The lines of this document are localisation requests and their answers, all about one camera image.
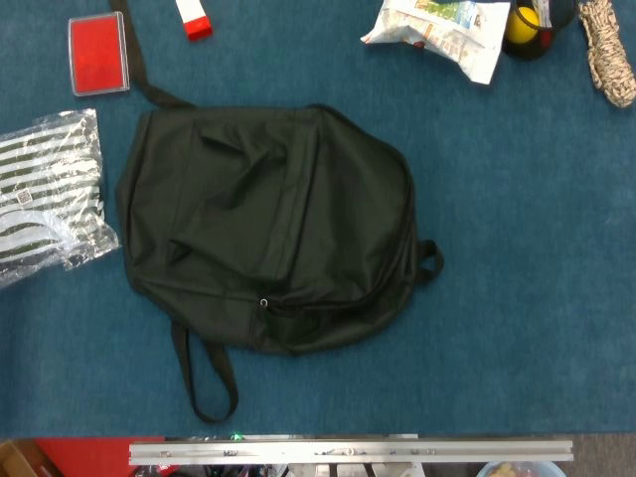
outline red surface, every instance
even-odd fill
[[[163,437],[36,439],[65,477],[129,477],[128,446],[132,442],[163,442]]]
[[[124,87],[116,17],[72,22],[71,45],[77,92]]]
[[[192,22],[184,23],[183,26],[191,42],[209,37],[213,33],[212,23],[210,23],[208,17],[201,17]]]

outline cardboard box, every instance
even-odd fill
[[[63,477],[31,440],[0,443],[0,477]]]

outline plastic container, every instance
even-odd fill
[[[543,2],[549,7],[550,14],[549,18],[544,20],[541,12],[537,12],[540,20],[543,20],[543,23],[537,26],[531,23],[520,9],[528,7],[536,11],[535,7]],[[504,52],[524,60],[539,58],[550,49],[557,33],[565,28],[577,13],[578,3],[576,0],[513,0],[510,15],[517,15],[525,26],[536,31],[536,34],[527,43],[513,43],[504,35]]]
[[[490,477],[506,462],[490,462],[481,469],[477,477]],[[510,462],[516,477],[566,477],[553,462]]]
[[[130,89],[123,15],[71,18],[69,62],[76,96]]]

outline plastic bag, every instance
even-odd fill
[[[106,224],[94,109],[43,117],[0,135],[0,288],[119,247]]]
[[[376,26],[361,40],[426,48],[459,64],[471,80],[490,84],[509,10],[510,2],[385,0]]]

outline clear plastic case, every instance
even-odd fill
[[[76,96],[129,90],[121,12],[71,18],[69,63]]]

